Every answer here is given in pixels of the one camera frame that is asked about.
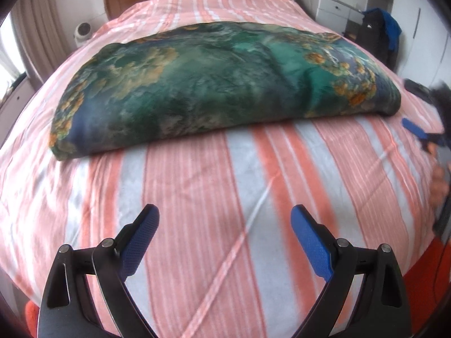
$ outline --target blue handle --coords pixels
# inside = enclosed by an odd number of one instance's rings
[[[413,135],[417,136],[419,140],[427,140],[428,135],[415,123],[409,121],[407,118],[402,118],[402,126]]]
[[[333,275],[331,253],[299,207],[294,207],[291,211],[291,227],[316,275],[329,282]]]
[[[127,246],[120,253],[119,277],[123,282],[127,277],[136,273],[159,223],[160,213],[158,208],[153,206],[145,215],[144,220],[138,226]]]

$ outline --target black bag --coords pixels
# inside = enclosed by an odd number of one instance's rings
[[[374,10],[365,15],[355,42],[393,71],[398,49],[395,51],[388,49],[390,41],[385,32],[384,15],[380,10]]]

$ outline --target drawer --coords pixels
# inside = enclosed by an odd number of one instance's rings
[[[345,19],[349,16],[349,7],[341,5],[333,0],[320,0],[318,9],[331,12],[332,14],[341,16]]]
[[[328,11],[318,10],[316,22],[326,28],[332,29],[340,35],[343,35],[343,32],[346,30],[348,19],[332,14]]]
[[[358,11],[355,11],[353,9],[350,9],[349,20],[351,20],[359,25],[362,25],[363,20],[364,20],[364,14],[362,14]]]

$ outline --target floral pattern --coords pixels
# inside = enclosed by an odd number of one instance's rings
[[[393,115],[401,95],[331,33],[214,22],[105,46],[72,78],[52,122],[59,160],[288,118]]]

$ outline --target curtain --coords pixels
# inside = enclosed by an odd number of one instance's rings
[[[20,76],[20,72],[8,56],[5,46],[0,38],[0,66],[15,80]]]
[[[56,1],[18,0],[11,18],[26,73],[37,90],[70,54]]]

